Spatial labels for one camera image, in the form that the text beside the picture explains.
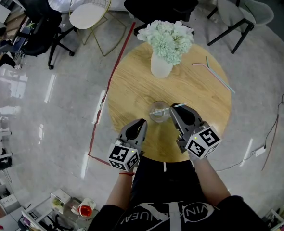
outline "metal wire chair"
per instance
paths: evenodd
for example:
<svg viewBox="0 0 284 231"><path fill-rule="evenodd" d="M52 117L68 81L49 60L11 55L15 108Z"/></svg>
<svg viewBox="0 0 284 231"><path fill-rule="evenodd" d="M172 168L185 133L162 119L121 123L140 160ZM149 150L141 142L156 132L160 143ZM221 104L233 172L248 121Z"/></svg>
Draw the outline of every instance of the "metal wire chair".
<svg viewBox="0 0 284 231"><path fill-rule="evenodd" d="M85 42L83 41L82 36L80 35L78 30L83 45L86 44L90 35L93 34L96 43L103 56L108 55L112 50L116 48L116 46L123 39L126 31L125 24L122 23L117 18L115 18L111 13L109 13L108 10L110 6L111 6L111 0L71 0L69 7L69 20L71 24L75 26L77 29L90 29L90 33L88 34ZM117 44L112 49L110 49L106 54L104 54L95 36L94 29L108 20L105 17L106 13L109 13L114 19L119 21L124 26L124 31Z"/></svg>

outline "flower vase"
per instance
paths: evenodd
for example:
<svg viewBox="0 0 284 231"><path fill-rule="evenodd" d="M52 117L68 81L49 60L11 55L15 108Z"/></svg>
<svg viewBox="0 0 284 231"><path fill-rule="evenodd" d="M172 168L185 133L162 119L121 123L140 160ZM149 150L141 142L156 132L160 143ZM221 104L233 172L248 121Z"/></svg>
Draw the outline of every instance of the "flower vase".
<svg viewBox="0 0 284 231"><path fill-rule="evenodd" d="M167 63L153 52L151 59L151 72L157 78L165 78L172 71L173 65Z"/></svg>

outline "wooden tabletop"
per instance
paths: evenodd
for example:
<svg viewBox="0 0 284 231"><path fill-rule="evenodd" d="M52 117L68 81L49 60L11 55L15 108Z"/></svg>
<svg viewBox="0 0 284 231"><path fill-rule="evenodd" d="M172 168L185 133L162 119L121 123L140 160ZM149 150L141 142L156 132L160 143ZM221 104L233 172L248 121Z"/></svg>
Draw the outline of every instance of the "wooden tabletop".
<svg viewBox="0 0 284 231"><path fill-rule="evenodd" d="M201 118L214 126L220 135L227 126L231 110L231 93L203 66L206 56L209 66L226 82L227 77L216 59L198 45L193 45L173 67L167 78L156 78L151 73L152 48L144 43L129 52L119 63L109 89L109 111L117 132L129 122L144 118L148 123L144 156L161 162L188 160L176 144L178 131L171 119L156 123L149 117L155 101L187 103Z"/></svg>

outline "marble floor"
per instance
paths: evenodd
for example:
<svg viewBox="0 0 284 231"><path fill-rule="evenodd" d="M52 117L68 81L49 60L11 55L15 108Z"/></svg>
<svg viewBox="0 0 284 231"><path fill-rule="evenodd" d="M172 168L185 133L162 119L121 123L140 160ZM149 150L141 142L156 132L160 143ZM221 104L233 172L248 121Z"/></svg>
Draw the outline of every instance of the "marble floor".
<svg viewBox="0 0 284 231"><path fill-rule="evenodd" d="M265 26L251 31L235 54L230 51L240 38L237 31L207 46L226 27L206 19L209 11L203 5L208 0L203 1L188 25L195 30L196 44L217 59L236 91L223 142L209 156L213 167L221 170L243 160L247 150L264 144L284 93L284 43ZM114 15L128 26L128 32L132 24L128 14ZM64 17L62 25L70 26L68 18ZM101 25L97 34L103 48L107 50L120 32L114 20ZM22 205L58 188L77 198L94 199L98 208L104 205L118 172L90 158L88 152L97 106L122 43L102 57L94 37L83 46L72 32L64 44L76 55L70 57L57 48L53 70L47 67L49 52L27 56L20 71L7 65L0 68L0 118L9 120L13 132L7 145L13 153L8 174ZM132 36L124 55L141 43ZM261 216L284 203L284 106L279 112L277 135L265 169L261 171L266 153L241 167L219 172L230 192L243 196ZM115 135L106 102L91 154L105 158Z"/></svg>

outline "pale green hydrangea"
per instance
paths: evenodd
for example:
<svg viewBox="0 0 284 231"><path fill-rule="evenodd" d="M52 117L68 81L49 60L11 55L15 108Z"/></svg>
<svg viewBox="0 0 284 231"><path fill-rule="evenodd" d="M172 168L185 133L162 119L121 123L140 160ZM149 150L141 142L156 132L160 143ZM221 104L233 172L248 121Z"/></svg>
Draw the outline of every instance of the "pale green hydrangea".
<svg viewBox="0 0 284 231"><path fill-rule="evenodd" d="M188 52L194 43L192 31L180 21L154 21L148 24L147 28L139 30L137 37L148 42L155 54L174 66L181 62L181 56Z"/></svg>

